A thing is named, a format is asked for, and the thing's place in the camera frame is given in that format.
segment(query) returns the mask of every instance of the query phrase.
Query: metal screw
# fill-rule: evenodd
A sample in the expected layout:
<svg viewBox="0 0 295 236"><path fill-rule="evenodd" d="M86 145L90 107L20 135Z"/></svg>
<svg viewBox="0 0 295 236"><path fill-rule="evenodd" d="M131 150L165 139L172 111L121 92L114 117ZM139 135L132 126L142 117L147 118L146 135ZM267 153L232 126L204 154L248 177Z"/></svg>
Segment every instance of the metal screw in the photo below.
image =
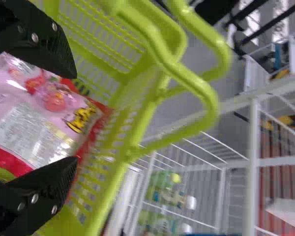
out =
<svg viewBox="0 0 295 236"><path fill-rule="evenodd" d="M19 206L18 206L18 211L23 210L24 207L25 207L25 203L20 203Z"/></svg>
<svg viewBox="0 0 295 236"><path fill-rule="evenodd" d="M18 30L19 30L20 33L24 32L24 29L22 28L22 26L18 26Z"/></svg>
<svg viewBox="0 0 295 236"><path fill-rule="evenodd" d="M57 27L57 25L56 25L55 22L53 22L51 26L53 27L53 30L54 30L54 31L57 31L58 27Z"/></svg>
<svg viewBox="0 0 295 236"><path fill-rule="evenodd" d="M37 193L35 193L35 194L33 195L33 197L31 198L31 203L32 203L32 204L37 203L37 201L38 201L38 197L39 197L39 195L38 195Z"/></svg>
<svg viewBox="0 0 295 236"><path fill-rule="evenodd" d="M38 36L36 33L32 33L31 34L31 39L35 42L35 43L38 43Z"/></svg>
<svg viewBox="0 0 295 236"><path fill-rule="evenodd" d="M51 214L54 215L58 210L58 207L56 205L53 206L53 209L51 210Z"/></svg>

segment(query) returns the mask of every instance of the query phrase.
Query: cartoon logo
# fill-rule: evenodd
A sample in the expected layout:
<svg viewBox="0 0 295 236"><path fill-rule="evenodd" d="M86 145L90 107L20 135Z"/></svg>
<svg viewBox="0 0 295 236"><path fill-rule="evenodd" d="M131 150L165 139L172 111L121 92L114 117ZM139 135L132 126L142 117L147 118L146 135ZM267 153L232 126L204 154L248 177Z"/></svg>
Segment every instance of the cartoon logo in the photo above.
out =
<svg viewBox="0 0 295 236"><path fill-rule="evenodd" d="M88 107L79 108L74 112L74 119L67 121L66 124L76 133L81 134L85 124L89 121L89 118L96 113L96 106L87 101Z"/></svg>

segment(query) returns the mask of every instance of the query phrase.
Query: lime green shopping cart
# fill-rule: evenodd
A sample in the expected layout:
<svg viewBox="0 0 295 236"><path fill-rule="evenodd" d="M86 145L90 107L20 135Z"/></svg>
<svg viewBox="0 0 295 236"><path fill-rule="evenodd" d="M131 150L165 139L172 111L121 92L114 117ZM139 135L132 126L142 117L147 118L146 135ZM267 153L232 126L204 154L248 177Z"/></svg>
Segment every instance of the lime green shopping cart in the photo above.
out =
<svg viewBox="0 0 295 236"><path fill-rule="evenodd" d="M217 66L201 76L179 62L187 42L182 28L149 0L33 3L63 27L78 70L73 83L82 94L114 109L88 150L70 201L36 234L96 236L129 163L154 149L196 135L216 122L218 98L208 81L228 71L230 51L223 38L184 0L168 0L171 12L218 58ZM171 78L178 85L167 89ZM205 105L206 114L146 148L139 147L157 106L186 90Z"/></svg>

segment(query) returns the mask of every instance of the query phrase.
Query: bottle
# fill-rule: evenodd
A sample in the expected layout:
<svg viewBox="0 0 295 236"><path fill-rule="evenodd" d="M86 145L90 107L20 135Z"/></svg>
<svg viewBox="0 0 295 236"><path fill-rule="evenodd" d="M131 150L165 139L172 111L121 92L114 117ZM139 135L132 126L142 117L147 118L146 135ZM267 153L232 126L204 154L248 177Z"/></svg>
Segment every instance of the bottle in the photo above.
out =
<svg viewBox="0 0 295 236"><path fill-rule="evenodd" d="M176 206L179 209L183 209L185 207L189 210L195 210L197 207L197 199L193 196L185 195L181 191L161 191L160 203Z"/></svg>
<svg viewBox="0 0 295 236"><path fill-rule="evenodd" d="M154 171L150 177L146 199L158 202L162 190L171 191L173 186L180 183L180 175L171 171Z"/></svg>
<svg viewBox="0 0 295 236"><path fill-rule="evenodd" d="M152 211L142 210L138 223L145 226L142 236L179 236L192 233L191 226L181 220Z"/></svg>

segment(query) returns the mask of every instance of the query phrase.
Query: candy package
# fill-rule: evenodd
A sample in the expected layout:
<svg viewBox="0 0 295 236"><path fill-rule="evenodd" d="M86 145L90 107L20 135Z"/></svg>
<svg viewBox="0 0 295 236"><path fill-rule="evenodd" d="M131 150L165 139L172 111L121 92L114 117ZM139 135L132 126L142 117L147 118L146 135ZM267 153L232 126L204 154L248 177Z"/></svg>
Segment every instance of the candy package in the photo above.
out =
<svg viewBox="0 0 295 236"><path fill-rule="evenodd" d="M0 167L15 176L80 157L111 109L51 72L0 55Z"/></svg>

